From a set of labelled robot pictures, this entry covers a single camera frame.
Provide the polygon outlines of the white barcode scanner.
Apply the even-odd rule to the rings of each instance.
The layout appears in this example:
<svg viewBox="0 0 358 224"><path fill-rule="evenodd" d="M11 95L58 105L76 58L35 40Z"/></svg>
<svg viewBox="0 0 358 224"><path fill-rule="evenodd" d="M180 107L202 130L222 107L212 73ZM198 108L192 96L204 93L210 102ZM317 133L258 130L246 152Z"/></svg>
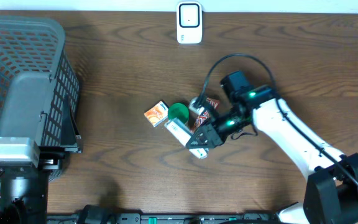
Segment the white barcode scanner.
<svg viewBox="0 0 358 224"><path fill-rule="evenodd" d="M177 4L177 42L198 44L203 37L202 6L197 1L182 1Z"/></svg>

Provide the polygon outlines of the orange chocolate bar wrapper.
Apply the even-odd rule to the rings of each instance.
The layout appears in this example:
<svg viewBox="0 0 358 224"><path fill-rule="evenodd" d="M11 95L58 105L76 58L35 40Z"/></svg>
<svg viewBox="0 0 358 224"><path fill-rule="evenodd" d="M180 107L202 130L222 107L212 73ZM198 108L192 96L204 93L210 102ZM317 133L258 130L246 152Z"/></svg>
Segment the orange chocolate bar wrapper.
<svg viewBox="0 0 358 224"><path fill-rule="evenodd" d="M214 109L217 109L219 104L220 104L220 101L219 100L216 100L216 99L213 99L213 98L209 98L207 97L206 98L206 101L214 108ZM210 117L210 114L208 112L208 110L204 110L202 114L198 115L195 119L195 123L193 125L193 127L190 129L191 132L195 132L196 129L198 127L200 127L208 118Z"/></svg>

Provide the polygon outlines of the small orange box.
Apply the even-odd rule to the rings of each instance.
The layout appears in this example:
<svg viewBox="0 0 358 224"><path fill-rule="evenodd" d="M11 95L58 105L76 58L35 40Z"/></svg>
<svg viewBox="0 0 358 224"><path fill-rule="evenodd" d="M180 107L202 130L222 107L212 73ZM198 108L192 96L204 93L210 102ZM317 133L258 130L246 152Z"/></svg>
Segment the small orange box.
<svg viewBox="0 0 358 224"><path fill-rule="evenodd" d="M156 105L151 107L144 113L147 121L156 127L168 118L168 105L163 100L159 101Z"/></svg>

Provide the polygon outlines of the grey plastic mesh basket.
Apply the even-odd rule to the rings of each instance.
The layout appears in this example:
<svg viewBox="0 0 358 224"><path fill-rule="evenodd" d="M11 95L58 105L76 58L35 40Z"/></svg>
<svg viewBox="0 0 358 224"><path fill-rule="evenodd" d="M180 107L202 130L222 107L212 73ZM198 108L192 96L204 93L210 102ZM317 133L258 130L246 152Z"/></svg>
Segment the grey plastic mesh basket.
<svg viewBox="0 0 358 224"><path fill-rule="evenodd" d="M60 146L65 95L75 117L80 82L52 19L0 16L0 137Z"/></svg>

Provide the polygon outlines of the green lid jar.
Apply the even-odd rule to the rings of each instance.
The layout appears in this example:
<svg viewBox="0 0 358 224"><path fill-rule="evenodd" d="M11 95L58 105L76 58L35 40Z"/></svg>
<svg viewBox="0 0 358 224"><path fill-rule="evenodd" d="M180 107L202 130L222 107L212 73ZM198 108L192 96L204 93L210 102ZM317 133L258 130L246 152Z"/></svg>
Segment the green lid jar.
<svg viewBox="0 0 358 224"><path fill-rule="evenodd" d="M174 103L168 109L168 119L178 118L183 124L188 124L190 112L186 105L182 103Z"/></svg>

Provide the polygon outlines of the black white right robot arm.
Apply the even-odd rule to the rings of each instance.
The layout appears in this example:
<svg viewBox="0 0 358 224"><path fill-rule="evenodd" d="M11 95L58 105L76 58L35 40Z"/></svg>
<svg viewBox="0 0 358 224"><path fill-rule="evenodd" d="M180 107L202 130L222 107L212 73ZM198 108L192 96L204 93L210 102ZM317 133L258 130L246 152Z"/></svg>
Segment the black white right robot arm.
<svg viewBox="0 0 358 224"><path fill-rule="evenodd" d="M293 161L306 180L302 202L277 213L282 223L357 223L358 154L345 155L332 147L288 107L269 86L227 89L232 109L216 114L205 97L191 101L190 110L211 115L191 135L188 149L213 149L227 138L238 138L251 125L263 132Z"/></svg>

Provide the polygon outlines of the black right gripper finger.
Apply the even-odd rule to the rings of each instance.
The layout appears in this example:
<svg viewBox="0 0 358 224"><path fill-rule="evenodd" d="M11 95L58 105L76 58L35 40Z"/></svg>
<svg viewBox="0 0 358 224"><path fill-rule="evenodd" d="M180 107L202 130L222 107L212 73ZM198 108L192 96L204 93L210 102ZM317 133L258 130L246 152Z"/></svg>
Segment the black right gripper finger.
<svg viewBox="0 0 358 224"><path fill-rule="evenodd" d="M212 124L201 125L186 143L187 149L214 149L221 146L224 141L214 129Z"/></svg>
<svg viewBox="0 0 358 224"><path fill-rule="evenodd" d="M197 115L202 115L205 112L210 113L212 106L207 101L207 97L198 96L193 98L188 105L188 109Z"/></svg>

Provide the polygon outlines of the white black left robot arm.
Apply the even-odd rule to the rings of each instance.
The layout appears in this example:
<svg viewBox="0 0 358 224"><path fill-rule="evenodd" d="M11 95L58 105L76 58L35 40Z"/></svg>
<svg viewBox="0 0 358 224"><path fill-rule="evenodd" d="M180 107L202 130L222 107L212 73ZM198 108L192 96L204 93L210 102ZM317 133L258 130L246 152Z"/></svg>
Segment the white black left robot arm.
<svg viewBox="0 0 358 224"><path fill-rule="evenodd" d="M60 146L30 138L0 137L0 223L46 223L49 177L71 153L81 153L80 134L63 101Z"/></svg>

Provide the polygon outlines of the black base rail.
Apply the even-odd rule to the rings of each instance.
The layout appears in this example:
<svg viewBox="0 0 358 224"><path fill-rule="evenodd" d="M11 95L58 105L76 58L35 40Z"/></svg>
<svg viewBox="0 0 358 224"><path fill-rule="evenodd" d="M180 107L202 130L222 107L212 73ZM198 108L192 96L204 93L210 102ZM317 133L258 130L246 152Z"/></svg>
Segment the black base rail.
<svg viewBox="0 0 358 224"><path fill-rule="evenodd" d="M86 205L75 213L51 213L51 223L110 223L110 224L215 224L215 223L280 223L273 212L248 211L245 213L118 213L116 211Z"/></svg>

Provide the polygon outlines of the white green toothpaste box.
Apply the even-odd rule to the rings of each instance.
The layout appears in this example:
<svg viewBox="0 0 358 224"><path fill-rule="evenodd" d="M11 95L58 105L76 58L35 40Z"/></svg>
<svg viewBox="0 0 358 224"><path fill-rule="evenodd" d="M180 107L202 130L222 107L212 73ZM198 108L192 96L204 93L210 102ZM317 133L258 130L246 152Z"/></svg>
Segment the white green toothpaste box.
<svg viewBox="0 0 358 224"><path fill-rule="evenodd" d="M184 147L192 137L192 132L178 118L173 118L164 124L166 129L180 142ZM205 159L208 156L208 150L203 148L189 149L189 151L198 159Z"/></svg>

